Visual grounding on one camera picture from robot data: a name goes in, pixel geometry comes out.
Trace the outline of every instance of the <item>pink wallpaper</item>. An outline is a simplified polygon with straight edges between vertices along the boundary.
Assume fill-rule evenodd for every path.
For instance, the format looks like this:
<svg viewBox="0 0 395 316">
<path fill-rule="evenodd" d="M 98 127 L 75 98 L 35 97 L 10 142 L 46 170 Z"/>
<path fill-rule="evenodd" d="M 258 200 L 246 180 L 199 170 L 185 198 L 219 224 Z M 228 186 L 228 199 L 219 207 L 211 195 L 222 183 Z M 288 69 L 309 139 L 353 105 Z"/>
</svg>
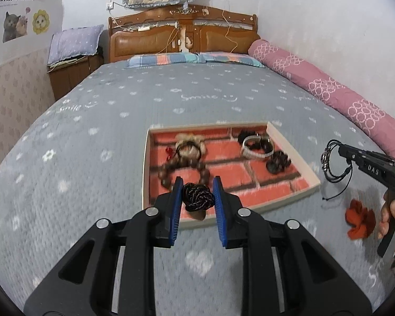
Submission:
<svg viewBox="0 0 395 316">
<path fill-rule="evenodd" d="M 54 103 L 48 49 L 0 66 L 0 163 L 28 127 Z"/>
</svg>

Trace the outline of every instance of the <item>wooden tray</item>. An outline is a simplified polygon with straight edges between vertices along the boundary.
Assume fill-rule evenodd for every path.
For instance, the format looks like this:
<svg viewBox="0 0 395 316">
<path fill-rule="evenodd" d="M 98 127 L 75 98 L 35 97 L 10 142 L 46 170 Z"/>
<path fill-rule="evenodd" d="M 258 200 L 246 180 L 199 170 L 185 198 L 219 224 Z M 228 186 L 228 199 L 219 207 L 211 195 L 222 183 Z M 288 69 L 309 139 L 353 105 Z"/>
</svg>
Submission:
<svg viewBox="0 0 395 316">
<path fill-rule="evenodd" d="M 291 158 L 292 165 L 283 173 L 272 175 L 265 162 L 249 160 L 240 156 L 241 146 L 237 135 L 242 129 L 267 132 L 275 143 L 276 150 L 283 150 Z M 211 172 L 212 179 L 220 176 L 225 191 L 237 195 L 244 207 L 268 211 L 310 195 L 320 185 L 320 181 L 310 166 L 270 122 L 246 122 L 230 124 L 193 125 L 184 127 L 164 127 L 149 129 L 143 168 L 143 209 L 152 206 L 156 197 L 168 192 L 161 186 L 157 168 L 166 161 L 167 146 L 174 147 L 177 133 L 193 133 L 205 136 L 207 153 L 202 158 Z M 172 175 L 183 178 L 184 183 L 197 183 L 198 171 L 189 167 L 177 169 Z M 180 228 L 193 228 L 215 224 L 215 210 L 207 211 L 205 220 L 190 218 L 184 204 L 181 208 Z"/>
</svg>

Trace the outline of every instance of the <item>wooden bead bracelet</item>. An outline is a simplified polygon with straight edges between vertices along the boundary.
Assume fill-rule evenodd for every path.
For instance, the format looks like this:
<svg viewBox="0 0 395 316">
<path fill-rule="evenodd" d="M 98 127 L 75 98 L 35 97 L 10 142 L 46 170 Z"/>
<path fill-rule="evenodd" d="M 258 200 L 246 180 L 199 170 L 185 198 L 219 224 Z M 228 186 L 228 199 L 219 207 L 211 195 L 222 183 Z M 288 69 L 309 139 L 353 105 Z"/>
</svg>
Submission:
<svg viewBox="0 0 395 316">
<path fill-rule="evenodd" d="M 175 156 L 161 165 L 158 170 L 158 178 L 161 180 L 161 185 L 164 188 L 168 190 L 172 189 L 170 174 L 181 167 L 192 167 L 193 169 L 197 169 L 200 175 L 199 184 L 208 185 L 211 172 L 209 172 L 203 162 L 199 162 L 196 159 L 187 159 L 185 157 L 179 159 Z"/>
</svg>

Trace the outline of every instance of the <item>sunflower cat sticker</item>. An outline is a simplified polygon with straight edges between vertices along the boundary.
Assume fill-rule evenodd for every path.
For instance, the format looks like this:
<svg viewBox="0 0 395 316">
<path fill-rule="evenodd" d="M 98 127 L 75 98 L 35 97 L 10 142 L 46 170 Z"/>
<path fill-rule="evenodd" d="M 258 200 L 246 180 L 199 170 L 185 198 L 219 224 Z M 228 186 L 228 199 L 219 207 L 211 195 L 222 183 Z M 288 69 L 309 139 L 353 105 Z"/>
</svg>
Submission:
<svg viewBox="0 0 395 316">
<path fill-rule="evenodd" d="M 40 9 L 38 12 L 34 14 L 34 18 L 32 19 L 32 29 L 36 34 L 47 32 L 48 27 L 50 26 L 50 17 L 47 12 Z"/>
</svg>

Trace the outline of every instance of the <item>bed sheet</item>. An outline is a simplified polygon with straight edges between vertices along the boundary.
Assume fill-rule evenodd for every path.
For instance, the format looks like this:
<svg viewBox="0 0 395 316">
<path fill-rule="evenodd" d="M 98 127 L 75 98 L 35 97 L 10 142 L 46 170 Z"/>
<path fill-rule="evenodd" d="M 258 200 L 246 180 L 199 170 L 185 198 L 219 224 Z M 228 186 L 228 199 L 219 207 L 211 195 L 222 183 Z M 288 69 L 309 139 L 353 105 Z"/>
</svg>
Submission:
<svg viewBox="0 0 395 316">
<path fill-rule="evenodd" d="M 234 63 L 104 65 L 38 118 L 0 165 L 0 284 L 19 306 L 97 219 L 113 222 L 141 209 L 149 127 L 270 121 L 322 181 L 321 190 L 263 214 L 299 220 L 346 269 L 374 308 L 395 286 L 378 240 L 351 241 L 345 209 L 357 198 L 379 217 L 384 187 L 356 169 L 349 188 L 325 182 L 320 155 L 336 138 L 378 146 L 340 113 L 267 68 Z M 334 172 L 345 161 L 332 159 Z M 216 226 L 182 230 L 155 250 L 161 315 L 238 315 L 240 250 L 224 250 Z"/>
</svg>

